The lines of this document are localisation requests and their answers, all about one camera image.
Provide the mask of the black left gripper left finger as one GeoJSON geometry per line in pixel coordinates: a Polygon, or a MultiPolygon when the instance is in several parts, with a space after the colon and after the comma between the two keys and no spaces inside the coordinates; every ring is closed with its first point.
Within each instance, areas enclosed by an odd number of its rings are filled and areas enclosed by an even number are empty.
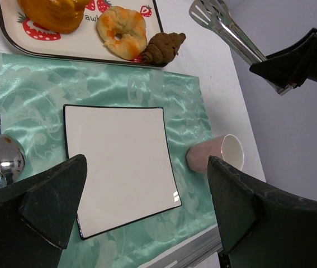
{"type": "Polygon", "coordinates": [[[57,267],[87,177],[79,154],[0,189],[0,267],[57,267]]]}

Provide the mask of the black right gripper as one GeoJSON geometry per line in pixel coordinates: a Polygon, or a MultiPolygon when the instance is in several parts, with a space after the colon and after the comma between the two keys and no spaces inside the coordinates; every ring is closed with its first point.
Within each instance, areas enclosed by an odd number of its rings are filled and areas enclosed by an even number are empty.
{"type": "Polygon", "coordinates": [[[312,28],[297,43],[253,64],[249,71],[280,90],[299,87],[307,78],[317,82],[317,29],[312,28]]]}

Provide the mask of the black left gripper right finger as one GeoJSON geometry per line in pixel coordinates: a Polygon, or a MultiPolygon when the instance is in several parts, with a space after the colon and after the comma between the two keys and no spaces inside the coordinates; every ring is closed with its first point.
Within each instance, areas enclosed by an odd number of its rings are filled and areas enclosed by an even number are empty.
{"type": "Polygon", "coordinates": [[[232,267],[317,267],[317,201],[260,181],[210,156],[212,202],[232,267]]]}

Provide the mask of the steel serving tongs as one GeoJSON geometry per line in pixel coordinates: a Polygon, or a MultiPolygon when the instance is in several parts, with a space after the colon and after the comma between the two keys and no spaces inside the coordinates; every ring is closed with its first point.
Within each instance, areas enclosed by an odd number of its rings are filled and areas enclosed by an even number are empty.
{"type": "Polygon", "coordinates": [[[224,1],[193,1],[189,8],[189,15],[200,26],[217,34],[248,65],[267,60],[232,19],[224,1]]]}

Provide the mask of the glazed ring bread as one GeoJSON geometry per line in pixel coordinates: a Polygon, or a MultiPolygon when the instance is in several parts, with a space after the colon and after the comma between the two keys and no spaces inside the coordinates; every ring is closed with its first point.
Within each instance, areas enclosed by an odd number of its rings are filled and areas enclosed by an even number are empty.
{"type": "Polygon", "coordinates": [[[138,11],[112,6],[99,16],[97,31],[104,45],[125,60],[146,49],[146,23],[138,11]]]}

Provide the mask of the tall orange muffin bread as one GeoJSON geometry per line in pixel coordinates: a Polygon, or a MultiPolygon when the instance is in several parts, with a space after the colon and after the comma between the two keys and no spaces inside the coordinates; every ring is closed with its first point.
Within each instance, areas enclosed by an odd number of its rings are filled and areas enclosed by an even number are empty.
{"type": "Polygon", "coordinates": [[[74,32],[81,24],[90,0],[19,0],[20,8],[34,23],[61,34],[74,32]]]}

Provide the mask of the steel spoon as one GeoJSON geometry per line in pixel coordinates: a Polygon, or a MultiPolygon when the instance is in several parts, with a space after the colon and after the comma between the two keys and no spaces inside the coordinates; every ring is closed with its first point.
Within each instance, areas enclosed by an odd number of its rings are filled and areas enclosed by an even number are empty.
{"type": "Polygon", "coordinates": [[[1,174],[7,185],[15,183],[25,168],[26,157],[21,144],[9,135],[0,136],[1,174]]]}

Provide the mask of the pink ceramic mug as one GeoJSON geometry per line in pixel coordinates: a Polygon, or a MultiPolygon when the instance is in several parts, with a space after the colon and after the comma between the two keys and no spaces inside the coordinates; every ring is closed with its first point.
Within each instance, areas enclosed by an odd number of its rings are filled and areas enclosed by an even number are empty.
{"type": "Polygon", "coordinates": [[[245,162],[242,144],[232,134],[215,137],[192,146],[186,155],[188,167],[206,175],[210,156],[216,156],[238,170],[242,170],[245,162]]]}

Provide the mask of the white square plate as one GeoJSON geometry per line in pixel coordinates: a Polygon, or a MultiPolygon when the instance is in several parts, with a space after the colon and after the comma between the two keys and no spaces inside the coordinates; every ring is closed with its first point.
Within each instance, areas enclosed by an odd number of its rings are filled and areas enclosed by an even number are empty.
{"type": "Polygon", "coordinates": [[[87,161],[81,239],[181,206],[163,108],[66,104],[63,124],[67,156],[87,161]]]}

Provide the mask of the green satin placemat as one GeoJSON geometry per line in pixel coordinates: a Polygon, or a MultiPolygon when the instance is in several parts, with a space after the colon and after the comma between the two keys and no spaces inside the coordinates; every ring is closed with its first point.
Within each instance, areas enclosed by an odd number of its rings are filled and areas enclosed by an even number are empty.
{"type": "Polygon", "coordinates": [[[88,240],[74,227],[60,267],[138,267],[216,223],[187,150],[212,137],[196,76],[0,53],[2,128],[25,149],[22,178],[65,160],[63,106],[161,107],[182,205],[88,240]]]}

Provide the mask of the brown chocolate croissant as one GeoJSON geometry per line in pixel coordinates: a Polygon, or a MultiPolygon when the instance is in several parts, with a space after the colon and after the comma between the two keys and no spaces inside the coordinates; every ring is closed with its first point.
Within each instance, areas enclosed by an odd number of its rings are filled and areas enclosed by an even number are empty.
{"type": "Polygon", "coordinates": [[[146,49],[141,54],[142,62],[155,65],[172,62],[178,55],[179,48],[185,39],[184,33],[157,33],[150,39],[146,49]]]}

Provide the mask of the strawberry print tray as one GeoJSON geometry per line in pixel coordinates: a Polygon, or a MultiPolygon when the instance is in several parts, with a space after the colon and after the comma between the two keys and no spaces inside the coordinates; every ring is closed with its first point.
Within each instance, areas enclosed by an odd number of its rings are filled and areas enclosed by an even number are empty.
{"type": "Polygon", "coordinates": [[[149,66],[140,57],[127,61],[104,47],[96,23],[102,12],[111,6],[138,11],[145,19],[148,39],[163,31],[156,1],[90,1],[81,25],[70,34],[55,33],[32,22],[17,1],[0,1],[0,28],[13,47],[31,56],[149,66]]]}

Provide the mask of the aluminium table edge rail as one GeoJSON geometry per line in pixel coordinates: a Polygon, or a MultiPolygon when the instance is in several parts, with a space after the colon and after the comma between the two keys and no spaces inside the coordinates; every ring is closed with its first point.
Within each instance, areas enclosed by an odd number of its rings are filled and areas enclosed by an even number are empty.
{"type": "Polygon", "coordinates": [[[218,226],[213,224],[140,267],[220,267],[222,249],[218,226]]]}

